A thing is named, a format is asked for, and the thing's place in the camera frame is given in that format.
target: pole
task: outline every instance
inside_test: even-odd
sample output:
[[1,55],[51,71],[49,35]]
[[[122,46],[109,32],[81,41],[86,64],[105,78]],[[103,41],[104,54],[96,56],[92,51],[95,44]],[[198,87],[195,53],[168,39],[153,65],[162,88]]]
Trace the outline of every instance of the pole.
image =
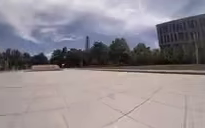
[[196,64],[199,64],[199,54],[198,54],[198,44],[197,44],[197,35],[196,33],[194,35],[194,43],[195,43],[195,57],[196,57]]

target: cloud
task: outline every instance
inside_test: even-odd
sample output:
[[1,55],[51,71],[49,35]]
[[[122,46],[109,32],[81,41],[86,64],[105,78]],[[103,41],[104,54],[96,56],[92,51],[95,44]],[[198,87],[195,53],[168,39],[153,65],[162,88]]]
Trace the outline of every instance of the cloud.
[[157,46],[156,24],[200,13],[205,0],[0,0],[0,19],[38,44],[101,35]]

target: lamp post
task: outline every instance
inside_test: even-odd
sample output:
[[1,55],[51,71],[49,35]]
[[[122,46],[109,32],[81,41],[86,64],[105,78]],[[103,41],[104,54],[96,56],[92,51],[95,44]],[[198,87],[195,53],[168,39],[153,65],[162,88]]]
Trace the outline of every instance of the lamp post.
[[193,33],[193,41],[195,44],[195,59],[196,59],[196,64],[199,64],[199,54],[198,54],[198,44],[197,44],[197,34]]

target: concrete pavement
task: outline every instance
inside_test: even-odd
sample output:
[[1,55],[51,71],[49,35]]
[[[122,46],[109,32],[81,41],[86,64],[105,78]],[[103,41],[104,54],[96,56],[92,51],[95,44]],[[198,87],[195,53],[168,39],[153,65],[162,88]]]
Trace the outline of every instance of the concrete pavement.
[[0,73],[0,128],[205,128],[205,76]]

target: concrete ledge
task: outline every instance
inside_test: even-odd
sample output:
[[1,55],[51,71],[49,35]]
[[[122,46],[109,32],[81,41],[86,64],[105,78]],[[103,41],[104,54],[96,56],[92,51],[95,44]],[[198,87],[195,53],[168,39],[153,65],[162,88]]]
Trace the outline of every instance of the concrete ledge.
[[140,69],[89,69],[95,71],[114,71],[114,72],[136,72],[136,73],[159,73],[159,74],[186,74],[186,75],[205,75],[201,70],[140,70]]

